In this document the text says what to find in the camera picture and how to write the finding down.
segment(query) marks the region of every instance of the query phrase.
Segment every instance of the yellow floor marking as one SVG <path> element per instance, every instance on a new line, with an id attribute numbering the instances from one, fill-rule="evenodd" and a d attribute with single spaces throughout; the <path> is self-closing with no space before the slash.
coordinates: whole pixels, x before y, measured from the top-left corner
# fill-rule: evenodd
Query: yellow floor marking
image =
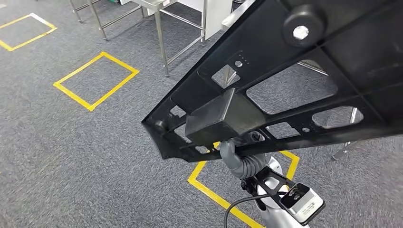
<path id="1" fill-rule="evenodd" d="M 19 44 L 19 45 L 15 46 L 15 47 L 10 47 L 10 46 L 7 45 L 5 42 L 3 42 L 3 41 L 0 40 L 0 46 L 2 46 L 3 48 L 5 48 L 5 49 L 8 50 L 8 51 L 13 51 L 13 50 L 15 50 L 15 49 L 18 49 L 18 48 L 20 48 L 20 47 L 22 47 L 22 46 L 25 46 L 25 45 L 27 45 L 27 44 L 33 42 L 33 41 L 35 41 L 35 40 L 37 40 L 37 39 L 39 39 L 39 38 L 41 38 L 41 37 L 44 37 L 44 36 L 46 36 L 47 34 L 53 32 L 54 30 L 57 29 L 54 25 L 52 25 L 52 24 L 50 24 L 49 22 L 45 21 L 44 19 L 42 19 L 41 17 L 39 17 L 39 16 L 36 15 L 35 13 L 28 14 L 28 15 L 22 17 L 22 18 L 18 18 L 17 20 L 14 20 L 14 21 L 12 21 L 12 22 L 9 22 L 9 23 L 7 23 L 7 24 L 4 24 L 4 25 L 0 26 L 0 29 L 6 27 L 6 26 L 8 26 L 8 25 L 14 24 L 15 22 L 18 22 L 18 21 L 23 20 L 23 19 L 28 18 L 28 17 L 33 17 L 33 18 L 35 18 L 36 20 L 40 21 L 41 23 L 47 25 L 48 27 L 50 27 L 50 30 L 47 31 L 47 32 L 44 32 L 44 33 L 40 34 L 40 35 L 37 36 L 37 37 L 34 37 L 34 38 L 30 39 L 30 40 L 28 40 L 28 41 L 25 41 L 24 43 Z"/>
<path id="2" fill-rule="evenodd" d="M 84 70 L 85 68 L 87 68 L 89 65 L 93 64 L 94 62 L 96 62 L 97 60 L 99 60 L 102 57 L 106 57 L 112 61 L 114 61 L 115 63 L 119 64 L 120 66 L 126 68 L 127 70 L 131 71 L 131 74 L 129 76 L 127 76 L 122 82 L 120 82 L 119 84 L 117 84 L 114 88 L 112 88 L 109 92 L 107 92 L 105 95 L 103 95 L 99 100 L 95 101 L 95 103 L 93 104 L 89 104 L 88 102 L 86 102 L 84 99 L 82 99 L 81 97 L 79 97 L 78 95 L 76 95 L 75 93 L 71 92 L 69 89 L 67 89 L 66 87 L 62 86 L 62 82 L 66 81 L 67 79 L 71 78 L 72 76 L 74 76 L 75 74 L 77 74 L 78 72 Z M 83 107 L 85 107 L 86 109 L 88 109 L 89 111 L 93 111 L 100 103 L 102 103 L 104 100 L 106 100 L 110 95 L 112 95 L 114 92 L 116 92 L 119 88 L 121 88 L 126 82 L 128 82 L 130 79 L 132 79 L 134 76 L 137 75 L 139 71 L 131 66 L 129 66 L 128 64 L 120 61 L 119 59 L 111 56 L 110 54 L 106 53 L 106 52 L 101 52 L 98 56 L 96 56 L 95 58 L 91 59 L 89 62 L 85 63 L 83 66 L 81 66 L 80 68 L 78 68 L 77 70 L 71 72 L 70 74 L 68 74 L 67 76 L 63 77 L 62 79 L 58 80 L 57 82 L 53 83 L 53 86 L 60 89 L 63 93 L 65 93 L 66 95 L 68 95 L 69 97 L 71 97 L 73 100 L 77 101 L 80 105 L 82 105 Z"/>
<path id="3" fill-rule="evenodd" d="M 291 159 L 291 164 L 287 171 L 287 178 L 289 178 L 291 180 L 294 177 L 295 171 L 297 169 L 299 157 L 289 151 L 280 151 L 280 153 Z M 217 195 L 215 192 L 213 192 L 212 190 L 207 188 L 205 185 L 203 185 L 202 183 L 200 183 L 199 181 L 196 180 L 197 176 L 200 174 L 200 172 L 202 171 L 202 169 L 206 163 L 207 163 L 206 161 L 200 161 L 199 163 L 197 163 L 196 168 L 193 170 L 193 172 L 190 174 L 190 176 L 188 178 L 188 182 L 191 185 L 193 185 L 195 188 L 197 188 L 198 190 L 203 192 L 206 196 L 210 197 L 210 199 L 212 199 L 213 201 L 218 203 L 224 209 L 227 209 L 231 205 L 228 201 L 226 201 L 221 196 Z M 236 207 L 232 208 L 230 212 L 231 212 L 231 214 L 233 214 L 234 216 L 236 216 L 237 218 L 239 218 L 241 221 L 243 221 L 244 223 L 246 223 L 248 226 L 250 226 L 252 228 L 264 227 L 261 224 L 259 224 L 258 222 L 256 222 L 255 220 L 253 220 L 251 217 L 249 217 L 248 215 L 246 215 L 245 213 L 240 211 Z"/>

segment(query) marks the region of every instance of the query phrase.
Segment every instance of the metal table leg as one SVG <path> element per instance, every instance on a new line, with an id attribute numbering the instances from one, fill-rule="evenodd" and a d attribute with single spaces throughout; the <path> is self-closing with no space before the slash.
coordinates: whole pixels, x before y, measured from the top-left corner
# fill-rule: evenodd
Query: metal table leg
<path id="1" fill-rule="evenodd" d="M 98 29 L 101 31 L 102 37 L 106 40 L 106 35 L 105 35 L 105 32 L 104 32 L 104 29 L 102 28 L 101 21 L 99 20 L 98 14 L 96 13 L 94 5 L 92 4 L 92 0 L 88 0 L 88 5 L 89 5 L 89 8 L 91 9 L 91 12 L 94 15 L 97 23 L 98 23 L 98 26 L 99 26 Z"/>
<path id="2" fill-rule="evenodd" d="M 203 12 L 201 12 L 201 44 L 204 45 L 206 42 L 206 13 L 207 13 L 207 0 L 203 1 Z"/>
<path id="3" fill-rule="evenodd" d="M 227 85 L 230 85 L 230 84 L 231 84 L 231 82 L 234 80 L 234 78 L 236 77 L 236 75 L 237 75 L 237 72 L 236 72 L 236 71 L 235 71 L 234 73 L 232 73 L 231 77 L 228 78 Z"/>
<path id="4" fill-rule="evenodd" d="M 226 65 L 225 69 L 224 69 L 224 77 L 222 79 L 224 81 L 225 86 L 228 85 L 228 78 L 230 77 L 230 70 L 231 70 L 231 67 L 229 65 Z"/>
<path id="5" fill-rule="evenodd" d="M 142 17 L 142 18 L 145 17 L 144 10 L 147 11 L 147 9 L 142 6 L 142 7 L 141 7 L 141 17 Z"/>
<path id="6" fill-rule="evenodd" d="M 158 40 L 160 42 L 161 56 L 163 58 L 163 67 L 166 75 L 168 75 L 168 63 L 166 61 L 165 47 L 163 44 L 163 32 L 161 28 L 161 13 L 157 10 L 154 12 L 154 15 L 155 15 L 155 23 L 157 24 L 157 33 L 158 33 Z"/>
<path id="7" fill-rule="evenodd" d="M 73 13 L 77 16 L 77 21 L 80 22 L 80 23 L 83 23 L 81 21 L 80 15 L 78 14 L 78 12 L 76 10 L 76 7 L 73 4 L 73 1 L 72 0 L 68 0 L 68 1 L 70 2 L 70 6 L 71 6 L 71 9 L 73 10 Z"/>
<path id="8" fill-rule="evenodd" d="M 353 111 L 351 112 L 351 116 L 350 116 L 350 124 L 353 124 L 355 122 L 355 116 L 357 115 L 357 111 L 358 109 L 356 107 L 353 108 Z M 355 142 L 346 142 L 344 144 L 344 147 L 337 151 L 333 156 L 332 156 L 332 160 L 336 161 L 339 160 L 341 157 L 343 157 L 344 155 L 347 154 L 348 149 L 353 147 L 354 145 L 356 145 L 358 142 L 360 141 L 355 141 Z"/>

